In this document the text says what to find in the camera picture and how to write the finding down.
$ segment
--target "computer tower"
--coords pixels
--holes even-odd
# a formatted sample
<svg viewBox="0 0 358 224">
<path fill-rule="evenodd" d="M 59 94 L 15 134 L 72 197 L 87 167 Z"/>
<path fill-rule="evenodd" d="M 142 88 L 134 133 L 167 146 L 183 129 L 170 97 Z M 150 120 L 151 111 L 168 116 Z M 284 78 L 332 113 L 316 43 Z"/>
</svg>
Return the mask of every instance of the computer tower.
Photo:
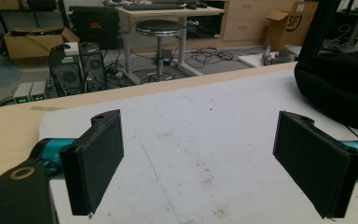
<svg viewBox="0 0 358 224">
<path fill-rule="evenodd" d="M 119 17 L 109 7 L 69 7 L 73 32 L 81 42 L 97 43 L 100 49 L 118 49 Z"/>
<path fill-rule="evenodd" d="M 62 48 L 55 48 L 51 50 L 48 63 L 58 96 L 84 93 L 84 78 L 77 55 L 65 56 Z"/>
<path fill-rule="evenodd" d="M 95 43 L 80 45 L 79 52 L 83 65 L 83 74 L 87 80 L 86 91 L 107 90 L 103 55 L 98 45 Z"/>
</svg>

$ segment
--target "stool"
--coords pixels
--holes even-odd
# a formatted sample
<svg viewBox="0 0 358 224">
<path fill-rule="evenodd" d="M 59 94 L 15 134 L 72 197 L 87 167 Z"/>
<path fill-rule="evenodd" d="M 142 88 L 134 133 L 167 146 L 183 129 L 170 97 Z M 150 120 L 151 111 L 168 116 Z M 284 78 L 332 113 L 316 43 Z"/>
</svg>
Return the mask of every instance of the stool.
<svg viewBox="0 0 358 224">
<path fill-rule="evenodd" d="M 183 25 L 176 21 L 150 20 L 140 21 L 136 24 L 136 32 L 138 32 L 140 35 L 153 36 L 157 38 L 156 81 L 159 81 L 163 75 L 161 38 L 168 36 L 179 36 L 179 34 L 182 33 L 183 28 Z"/>
</svg>

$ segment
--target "stool leg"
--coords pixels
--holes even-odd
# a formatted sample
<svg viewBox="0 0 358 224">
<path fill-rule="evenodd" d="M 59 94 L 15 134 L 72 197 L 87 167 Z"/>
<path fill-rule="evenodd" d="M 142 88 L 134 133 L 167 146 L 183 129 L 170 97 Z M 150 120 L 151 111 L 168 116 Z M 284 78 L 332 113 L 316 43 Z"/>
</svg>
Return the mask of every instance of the stool leg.
<svg viewBox="0 0 358 224">
<path fill-rule="evenodd" d="M 162 77 L 163 73 L 163 59 L 162 59 L 161 37 L 157 37 L 157 81 Z"/>
</svg>

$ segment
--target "white table surface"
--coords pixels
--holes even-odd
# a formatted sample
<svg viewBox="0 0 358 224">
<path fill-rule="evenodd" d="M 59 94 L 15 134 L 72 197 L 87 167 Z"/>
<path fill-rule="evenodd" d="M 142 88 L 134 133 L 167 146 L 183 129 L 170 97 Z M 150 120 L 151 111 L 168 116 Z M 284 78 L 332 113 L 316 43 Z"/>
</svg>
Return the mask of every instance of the white table surface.
<svg viewBox="0 0 358 224">
<path fill-rule="evenodd" d="M 293 70 L 48 112 L 39 136 L 78 137 L 112 109 L 123 161 L 92 220 L 73 217 L 64 181 L 50 181 L 61 223 L 358 223 L 358 184 L 345 218 L 321 219 L 272 155 L 280 110 L 356 140 L 306 101 Z"/>
</svg>

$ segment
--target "keyboard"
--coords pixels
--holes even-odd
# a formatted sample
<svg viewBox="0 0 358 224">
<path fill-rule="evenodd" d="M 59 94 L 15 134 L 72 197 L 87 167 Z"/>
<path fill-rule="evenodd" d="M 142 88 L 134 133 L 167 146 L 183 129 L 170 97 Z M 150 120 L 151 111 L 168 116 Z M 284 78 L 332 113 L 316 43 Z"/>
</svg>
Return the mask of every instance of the keyboard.
<svg viewBox="0 0 358 224">
<path fill-rule="evenodd" d="M 130 5 L 123 5 L 123 8 L 128 11 L 141 11 L 141 10 L 184 9 L 185 7 L 176 4 L 130 4 Z"/>
<path fill-rule="evenodd" d="M 184 5 L 190 3 L 198 3 L 199 0 L 151 0 L 153 4 L 176 4 Z"/>
</svg>

